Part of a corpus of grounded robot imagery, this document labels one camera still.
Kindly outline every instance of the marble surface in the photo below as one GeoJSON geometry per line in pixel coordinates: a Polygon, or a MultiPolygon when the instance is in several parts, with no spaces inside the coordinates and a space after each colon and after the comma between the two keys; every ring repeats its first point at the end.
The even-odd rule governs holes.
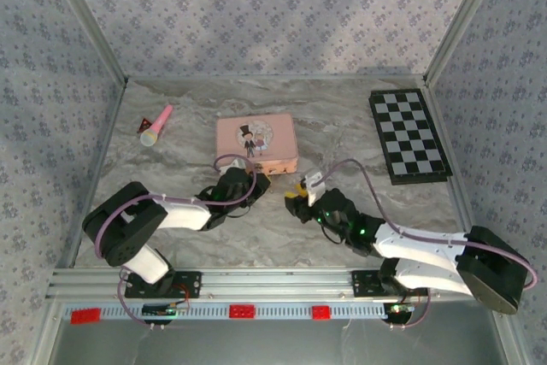
{"type": "MultiPolygon", "coordinates": [[[[391,218],[407,227],[456,232],[456,218],[445,183],[391,185],[368,96],[372,90],[413,87],[364,79],[330,80],[155,80],[130,81],[110,141],[93,207],[137,180],[149,190],[190,197],[216,184],[215,123],[219,117],[290,112],[300,154],[299,173],[317,166],[327,171],[353,157],[366,165],[391,218]],[[143,117],[153,120],[167,103],[174,106],[157,143],[145,148],[136,133],[143,117]]],[[[273,176],[273,184],[244,218],[206,232],[160,230],[149,244],[175,267],[378,267],[329,242],[320,227],[292,217],[284,192],[300,174],[273,176]]],[[[379,216],[364,178],[348,166],[327,188],[338,187],[364,213],[379,216]]],[[[104,265],[85,237],[77,266],[104,265]]]]}

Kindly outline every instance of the cable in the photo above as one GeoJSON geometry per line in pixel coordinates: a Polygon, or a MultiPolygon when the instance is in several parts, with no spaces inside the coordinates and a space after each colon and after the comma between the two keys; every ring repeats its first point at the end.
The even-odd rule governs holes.
{"type": "Polygon", "coordinates": [[[334,243],[336,245],[340,245],[344,242],[344,239],[340,237],[340,241],[334,241],[332,238],[330,238],[328,235],[326,235],[325,226],[321,224],[321,231],[323,232],[323,235],[328,239],[331,243],[334,243]]]}
{"type": "Polygon", "coordinates": [[[538,283],[538,280],[539,280],[538,274],[533,269],[532,265],[530,265],[530,263],[528,261],[524,260],[523,258],[515,256],[515,255],[511,254],[510,252],[507,252],[506,250],[500,250],[499,248],[492,247],[490,245],[484,245],[484,244],[481,244],[481,243],[475,243],[473,241],[461,241],[461,240],[447,241],[445,239],[422,237],[422,236],[419,236],[419,235],[408,234],[405,231],[401,230],[397,225],[395,225],[395,223],[393,223],[393,221],[391,221],[390,217],[387,215],[384,208],[382,207],[382,205],[381,205],[381,203],[378,199],[378,194],[376,193],[376,190],[373,187],[373,183],[370,180],[370,178],[368,177],[367,170],[365,170],[365,168],[362,166],[362,164],[354,158],[348,158],[346,160],[343,160],[343,161],[335,164],[323,176],[323,178],[320,179],[319,181],[317,181],[316,183],[314,183],[312,185],[312,187],[316,187],[319,184],[323,183],[328,177],[330,177],[332,175],[332,173],[334,173],[338,168],[340,168],[341,166],[343,166],[344,164],[346,164],[348,162],[353,162],[355,165],[357,165],[357,167],[359,167],[359,169],[361,170],[362,174],[365,177],[365,180],[367,181],[368,188],[370,189],[370,192],[373,195],[374,201],[376,202],[376,206],[378,207],[379,212],[382,214],[382,217],[384,218],[385,222],[397,234],[399,234],[399,235],[401,235],[405,238],[414,239],[416,241],[422,241],[424,243],[429,243],[429,244],[461,245],[461,246],[464,246],[464,247],[473,247],[473,248],[477,248],[479,250],[484,250],[484,251],[492,252],[494,254],[498,254],[499,256],[503,256],[505,258],[508,258],[509,260],[512,260],[514,262],[519,263],[522,267],[526,268],[526,270],[530,273],[530,275],[532,276],[532,279],[530,280],[530,282],[528,284],[526,284],[524,286],[524,290],[530,290],[538,283]]]}
{"type": "MultiPolygon", "coordinates": [[[[148,324],[145,321],[138,318],[126,304],[126,300],[123,296],[123,292],[121,291],[121,288],[122,288],[124,282],[127,283],[127,279],[129,277],[130,272],[131,271],[129,270],[129,268],[126,268],[126,267],[122,267],[122,269],[120,270],[120,282],[118,282],[118,292],[117,292],[118,293],[118,300],[120,301],[121,307],[123,308],[123,310],[125,311],[127,316],[129,316],[129,318],[131,318],[133,321],[137,322],[138,324],[140,324],[144,327],[148,327],[149,329],[154,329],[153,324],[151,324],[151,323],[148,324]]],[[[190,310],[190,293],[188,292],[188,288],[186,288],[184,284],[178,284],[178,285],[175,285],[173,287],[175,287],[175,288],[178,287],[179,289],[184,291],[185,292],[185,299],[181,300],[181,301],[178,301],[176,303],[172,303],[171,305],[177,306],[180,303],[187,303],[187,308],[186,309],[190,310]]],[[[177,327],[177,326],[174,326],[174,325],[171,325],[171,324],[169,324],[167,327],[169,329],[183,329],[183,328],[186,329],[186,327],[177,327]]]]}
{"type": "Polygon", "coordinates": [[[135,197],[132,200],[129,200],[127,203],[122,204],[120,207],[118,207],[109,217],[106,219],[106,221],[101,225],[101,228],[99,229],[97,236],[95,237],[95,255],[99,259],[103,259],[103,254],[101,253],[101,241],[103,239],[104,232],[107,230],[109,225],[112,223],[112,221],[118,217],[123,211],[131,207],[132,205],[138,204],[140,201],[144,200],[162,200],[167,201],[168,203],[175,203],[175,204],[199,204],[199,205],[235,205],[242,203],[244,200],[246,200],[252,192],[255,190],[256,187],[256,170],[254,164],[244,156],[240,156],[239,154],[225,154],[223,156],[219,156],[215,159],[215,162],[213,163],[213,168],[220,172],[220,169],[218,168],[217,164],[220,160],[224,158],[240,158],[245,161],[245,163],[250,166],[250,169],[253,173],[253,182],[250,185],[249,190],[240,198],[237,200],[231,200],[231,201],[201,201],[201,200],[190,200],[188,198],[180,198],[180,197],[164,197],[161,194],[146,194],[143,196],[135,197]]]}
{"type": "MultiPolygon", "coordinates": [[[[416,296],[418,297],[418,302],[416,303],[416,305],[414,306],[414,308],[416,308],[418,305],[420,305],[420,301],[421,301],[421,295],[420,295],[419,293],[416,292],[416,296]]],[[[409,297],[409,294],[408,294],[408,293],[404,294],[403,299],[401,299],[401,301],[399,301],[398,304],[399,304],[399,305],[404,304],[404,302],[407,300],[408,297],[409,297]]]]}
{"type": "Polygon", "coordinates": [[[198,194],[198,196],[206,196],[209,194],[209,191],[213,190],[215,188],[214,185],[210,185],[209,187],[205,187],[201,192],[198,194]]]}
{"type": "Polygon", "coordinates": [[[188,291],[188,288],[184,284],[178,284],[177,286],[173,286],[175,288],[179,288],[180,290],[185,292],[185,299],[182,301],[178,301],[177,303],[174,303],[175,306],[179,305],[180,303],[186,303],[186,310],[190,310],[190,292],[188,291]]]}
{"type": "Polygon", "coordinates": [[[426,301],[426,307],[424,308],[424,310],[421,312],[421,315],[420,315],[420,318],[418,318],[416,321],[414,322],[411,322],[409,324],[405,324],[405,325],[398,325],[398,324],[393,324],[393,323],[390,323],[388,324],[390,327],[397,327],[397,328],[403,328],[403,329],[406,329],[406,328],[411,328],[411,327],[415,327],[416,325],[419,325],[421,324],[425,319],[426,319],[426,316],[427,314],[429,313],[429,309],[431,308],[431,292],[428,292],[427,293],[427,301],[426,301]]]}
{"type": "Polygon", "coordinates": [[[120,271],[120,282],[118,283],[118,299],[120,300],[121,307],[123,308],[124,311],[126,311],[126,314],[129,316],[129,318],[139,323],[140,325],[144,325],[145,327],[150,327],[149,324],[147,324],[146,322],[138,318],[133,312],[131,312],[131,310],[126,304],[126,301],[124,300],[123,294],[121,292],[121,288],[123,286],[123,283],[127,282],[128,277],[129,277],[129,274],[127,273],[127,271],[124,271],[124,268],[123,268],[120,271]]]}
{"type": "Polygon", "coordinates": [[[245,211],[243,214],[241,215],[226,215],[226,217],[228,218],[233,218],[233,219],[236,219],[236,218],[241,218],[241,217],[245,217],[247,214],[249,214],[249,211],[250,211],[250,207],[247,207],[247,211],[245,211]]]}

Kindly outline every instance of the chessboard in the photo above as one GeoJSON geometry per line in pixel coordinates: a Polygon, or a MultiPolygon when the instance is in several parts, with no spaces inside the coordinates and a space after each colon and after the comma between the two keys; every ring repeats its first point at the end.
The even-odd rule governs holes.
{"type": "Polygon", "coordinates": [[[368,101],[393,185],[452,175],[421,90],[373,91],[368,101]]]}

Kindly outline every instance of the yellow object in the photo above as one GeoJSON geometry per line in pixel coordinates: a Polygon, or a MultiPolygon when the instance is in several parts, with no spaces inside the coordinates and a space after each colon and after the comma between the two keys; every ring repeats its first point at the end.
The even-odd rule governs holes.
{"type": "Polygon", "coordinates": [[[301,197],[307,197],[308,196],[308,192],[306,190],[304,190],[300,184],[297,184],[297,191],[298,191],[298,195],[301,196],[301,197]]]}

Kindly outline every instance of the patterned wallpaper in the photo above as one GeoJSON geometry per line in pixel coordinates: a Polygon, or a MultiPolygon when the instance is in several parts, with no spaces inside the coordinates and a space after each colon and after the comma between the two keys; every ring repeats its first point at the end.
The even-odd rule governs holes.
{"type": "Polygon", "coordinates": [[[86,0],[129,76],[423,74],[462,0],[86,0]]]}
{"type": "Polygon", "coordinates": [[[547,363],[547,0],[485,0],[434,89],[479,224],[541,278],[521,303],[547,363]]]}
{"type": "Polygon", "coordinates": [[[0,5],[0,363],[19,364],[120,90],[65,0],[0,5]]]}

